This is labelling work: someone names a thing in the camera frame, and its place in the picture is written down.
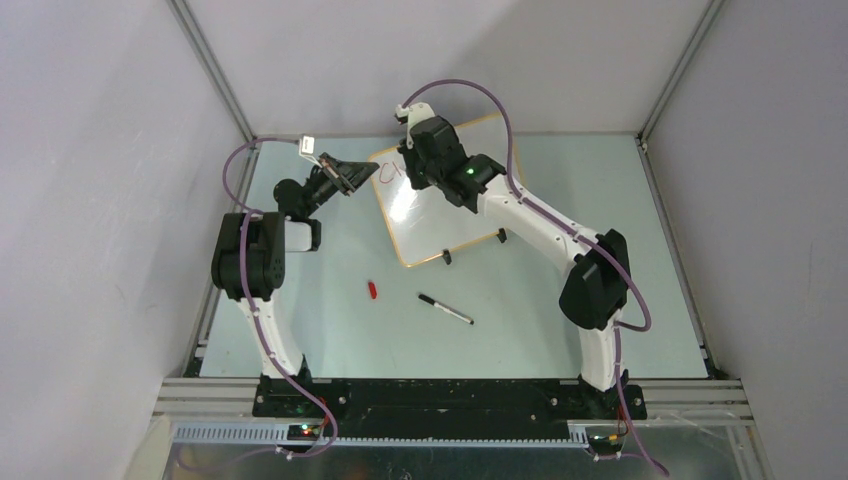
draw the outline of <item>black bracket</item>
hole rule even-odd
[[[615,420],[615,388],[556,379],[324,379],[299,381],[326,402],[345,437],[443,440],[568,438],[568,420]],[[642,389],[625,385],[635,420],[647,418]],[[309,419],[323,411],[284,379],[261,377],[254,417]]]

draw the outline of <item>whiteboard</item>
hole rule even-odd
[[[506,166],[506,126],[500,114],[458,125],[456,133],[466,154],[483,153]],[[454,206],[438,188],[413,190],[396,148],[377,152],[368,161],[380,165],[371,183],[401,264],[414,267],[441,257],[444,250],[455,251],[497,235],[500,225]]]

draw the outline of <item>white wall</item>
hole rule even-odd
[[[461,77],[518,131],[641,128],[707,0],[202,0],[190,2],[259,133],[397,131],[394,106]],[[494,111],[441,87],[440,113]]]
[[[728,2],[649,141],[779,479],[845,478],[848,5]]]
[[[0,37],[0,478],[120,478],[239,139],[164,1],[4,1]]]

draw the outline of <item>black marker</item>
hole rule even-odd
[[[454,310],[447,305],[443,305],[443,304],[433,300],[432,298],[428,297],[427,295],[424,295],[423,293],[419,293],[418,298],[420,298],[421,300],[424,300],[425,302],[429,303],[430,305],[438,308],[439,310],[441,310],[441,311],[443,311],[447,314],[453,315],[454,317],[462,320],[463,322],[465,322],[469,325],[474,325],[474,320],[472,320],[471,317],[463,314],[462,312]]]

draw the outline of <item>purple cable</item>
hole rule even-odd
[[[283,376],[283,378],[285,378],[286,381],[292,387],[294,387],[295,390],[300,392],[304,397],[308,398],[315,405],[318,405],[318,407],[320,407],[321,410],[324,411],[324,414],[327,416],[330,423],[333,425],[333,435],[330,437],[330,440],[327,441],[327,443],[325,443],[324,445],[321,445],[317,448],[311,448],[311,449],[309,449],[309,450],[307,450],[306,452],[303,452],[303,453],[292,452],[292,451],[286,450],[282,447],[260,447],[260,448],[257,448],[255,450],[250,450],[248,452],[245,452],[245,453],[243,453],[243,454],[241,454],[241,455],[239,455],[235,458],[232,458],[232,459],[230,459],[230,460],[228,460],[228,461],[226,461],[226,462],[224,462],[220,465],[216,465],[216,466],[213,466],[213,467],[189,467],[188,465],[185,465],[183,463],[182,459],[180,458],[180,451],[182,449],[182,447],[180,447],[180,451],[177,452],[177,460],[176,460],[177,466],[179,466],[180,468],[182,468],[184,470],[190,471],[190,472],[195,472],[195,473],[215,472],[215,471],[221,470],[223,468],[229,467],[229,466],[231,466],[235,463],[238,463],[238,462],[240,462],[240,461],[242,461],[246,458],[249,458],[249,457],[252,457],[254,455],[261,454],[261,453],[271,453],[271,452],[285,453],[288,458],[314,457],[315,455],[318,455],[318,454],[322,453],[323,451],[327,450],[328,448],[330,448],[330,446],[333,443],[336,442],[336,439],[339,436],[339,424],[336,421],[336,417],[333,415],[333,412],[331,412],[330,409],[327,408],[327,406],[324,404],[324,402],[322,402],[321,400],[316,398],[314,395],[309,393],[305,388],[301,387],[291,377],[291,375],[289,375],[288,372],[286,372],[286,369],[283,368],[283,366],[277,360],[274,352],[271,351],[271,347],[268,345],[268,340],[265,339],[265,334],[262,332],[262,324],[259,321],[259,315],[258,315],[259,312],[256,308],[256,302],[253,300],[253,296],[250,294],[250,289],[248,288],[248,285],[247,285],[247,262],[246,262],[247,229],[248,229],[248,226],[250,224],[250,218],[253,215],[262,215],[262,211],[254,209],[254,208],[250,208],[247,205],[245,205],[243,202],[241,202],[238,198],[236,198],[236,196],[233,194],[232,190],[230,190],[230,186],[227,184],[227,171],[229,170],[230,164],[233,162],[233,159],[235,159],[236,155],[238,155],[240,152],[244,151],[245,149],[250,148],[250,147],[252,147],[252,146],[254,146],[258,143],[262,143],[262,142],[282,142],[282,143],[291,143],[291,144],[297,145],[296,140],[289,140],[289,139],[285,139],[285,138],[277,138],[277,137],[256,138],[256,139],[251,140],[251,141],[245,143],[244,145],[238,147],[237,149],[235,149],[233,151],[233,153],[230,154],[230,157],[227,158],[227,161],[224,163],[224,171],[223,171],[223,174],[222,174],[222,180],[223,180],[223,183],[224,183],[224,191],[227,192],[227,195],[229,195],[230,198],[233,199],[233,201],[236,202],[237,205],[239,205],[240,207],[247,210],[245,212],[245,215],[244,215],[244,221],[242,222],[242,225],[241,225],[241,235],[240,235],[240,240],[239,240],[239,275],[241,277],[241,289],[244,292],[245,298],[247,298],[247,304],[250,306],[250,311],[251,311],[251,313],[253,313],[253,326],[256,328],[256,333],[258,334],[259,342],[262,344],[262,350],[265,352],[265,355],[271,360],[271,363],[274,365],[274,368],[276,368],[277,371],[280,372],[280,374]]]
[[[622,453],[621,455],[598,455],[594,450],[592,450],[592,447],[589,447],[588,449],[586,449],[586,451],[589,453],[589,455],[591,455],[593,457],[598,457],[598,460],[621,460],[622,458],[640,458],[640,459],[644,458],[641,455],[637,455],[635,453]],[[659,470],[663,474],[663,476],[668,477],[670,475],[670,473],[668,472],[668,469],[665,468],[665,466],[663,466],[663,464],[654,460],[653,458],[651,459],[651,462],[654,463],[654,466],[657,468],[657,470]]]
[[[253,295],[250,294],[250,289],[247,286],[247,262],[245,261],[245,257],[247,256],[247,227],[250,224],[250,217],[254,214],[261,214],[262,212],[255,209],[249,209],[244,215],[244,222],[241,225],[241,240],[239,241],[239,273],[241,274],[241,289],[244,292],[244,296],[247,297],[247,304],[250,306],[250,311],[253,312],[253,325],[256,327],[256,332],[259,334],[259,342],[262,344],[262,350],[265,351],[265,355],[271,360],[271,363],[274,364],[274,367],[280,372],[283,378],[286,379],[289,384],[294,387],[295,390],[300,392],[304,397],[308,398],[315,405],[318,405],[321,410],[324,411],[324,414],[327,418],[330,419],[330,423],[333,425],[333,436],[330,437],[330,440],[317,448],[311,448],[303,453],[296,453],[292,451],[285,450],[286,456],[290,458],[296,457],[314,457],[324,450],[330,448],[330,446],[336,442],[336,439],[339,437],[339,424],[336,422],[336,417],[333,416],[333,412],[324,405],[324,402],[318,400],[314,395],[309,393],[305,388],[301,387],[292,377],[286,372],[286,369],[280,364],[277,360],[277,356],[274,352],[271,351],[271,347],[268,345],[268,340],[265,339],[265,334],[262,333],[262,325],[259,322],[259,310],[256,308],[256,302],[253,301]]]
[[[427,85],[424,85],[423,87],[416,90],[415,93],[413,93],[412,95],[409,96],[409,98],[406,99],[406,101],[403,103],[402,106],[408,107],[409,104],[412,103],[413,100],[418,98],[419,95],[421,95],[422,93],[426,92],[427,90],[429,90],[433,87],[437,87],[437,86],[440,86],[440,85],[465,85],[467,87],[471,87],[471,88],[483,93],[484,95],[489,97],[490,100],[492,100],[492,102],[495,104],[495,106],[500,111],[501,116],[503,117],[503,120],[504,120],[504,125],[506,126],[506,135],[507,135],[506,181],[507,181],[507,185],[509,186],[510,193],[516,198],[516,200],[518,200],[519,203],[527,205],[531,210],[536,212],[538,215],[541,215],[542,217],[546,218],[548,221],[550,221],[551,223],[553,223],[554,225],[556,225],[557,227],[562,229],[562,231],[564,231],[566,234],[570,235],[571,237],[577,239],[577,241],[582,242],[584,245],[588,246],[589,248],[591,248],[591,249],[595,250],[596,252],[598,252],[599,254],[601,254],[601,256],[604,257],[604,259],[606,259],[607,262],[609,262],[610,265],[613,266],[613,268],[615,268],[616,272],[618,272],[618,274],[624,280],[624,283],[626,283],[627,287],[633,292],[633,296],[636,297],[636,303],[639,304],[639,308],[642,310],[642,315],[645,317],[645,325],[640,327],[640,326],[632,325],[632,324],[629,324],[629,323],[617,321],[617,322],[615,322],[615,324],[613,326],[614,335],[615,335],[615,386],[616,386],[616,389],[618,390],[619,401],[621,402],[622,405],[625,405],[627,402],[626,402],[625,397],[624,397],[624,388],[621,385],[621,371],[620,371],[621,370],[621,368],[620,368],[621,367],[621,331],[618,327],[626,328],[628,330],[633,330],[633,331],[636,331],[636,332],[647,332],[648,330],[651,329],[651,326],[652,326],[651,312],[648,310],[648,304],[645,302],[645,298],[642,296],[642,292],[639,291],[639,288],[636,286],[636,283],[633,282],[633,279],[630,277],[630,275],[627,273],[627,271],[624,269],[624,267],[615,259],[615,257],[613,257],[609,252],[607,252],[606,249],[601,248],[600,245],[598,245],[597,243],[593,242],[592,240],[586,238],[585,236],[578,235],[577,230],[571,228],[571,226],[567,225],[565,222],[563,222],[562,220],[557,218],[555,215],[553,215],[551,212],[546,210],[541,205],[538,205],[537,203],[535,203],[533,200],[523,198],[519,195],[518,185],[516,185],[515,178],[512,174],[512,172],[513,172],[512,123],[509,121],[509,115],[506,113],[506,108],[504,108],[504,106],[500,102],[500,100],[498,100],[498,98],[495,97],[495,95],[492,92],[490,92],[488,89],[486,89],[486,87],[484,87],[480,84],[468,81],[468,80],[462,80],[462,79],[457,79],[457,78],[447,78],[447,79],[443,79],[443,80],[436,80],[436,81],[430,82]],[[636,444],[639,446],[639,450],[641,451],[643,458],[645,460],[647,460],[648,462],[650,462],[651,465],[658,472],[660,472],[663,476],[666,476],[666,477],[669,476],[668,470],[661,463],[654,460],[648,454],[647,450],[645,450],[644,445],[642,445],[642,441],[639,439],[639,435],[636,433],[636,428],[633,426],[633,420],[630,418],[630,412],[626,408],[622,408],[622,410],[624,410],[625,422],[627,423],[627,426],[630,428],[630,432],[633,435],[633,438],[636,440]]]
[[[230,169],[230,164],[233,163],[233,159],[236,158],[236,155],[238,155],[239,153],[241,153],[242,151],[244,151],[247,148],[253,147],[257,143],[262,143],[262,142],[281,142],[281,143],[290,143],[292,145],[297,145],[297,140],[291,140],[291,139],[288,139],[288,138],[279,138],[279,137],[261,137],[261,138],[255,138],[255,139],[245,143],[244,145],[240,146],[239,148],[233,150],[233,153],[231,153],[230,157],[227,158],[227,161],[224,162],[224,171],[221,174],[221,180],[224,182],[224,191],[227,192],[227,195],[229,195],[230,198],[232,198],[233,201],[236,202],[236,205],[240,206],[241,208],[243,208],[245,210],[249,210],[250,207],[248,207],[247,205],[242,203],[241,200],[236,198],[236,196],[233,194],[232,190],[230,190],[230,186],[227,185],[227,171]]]

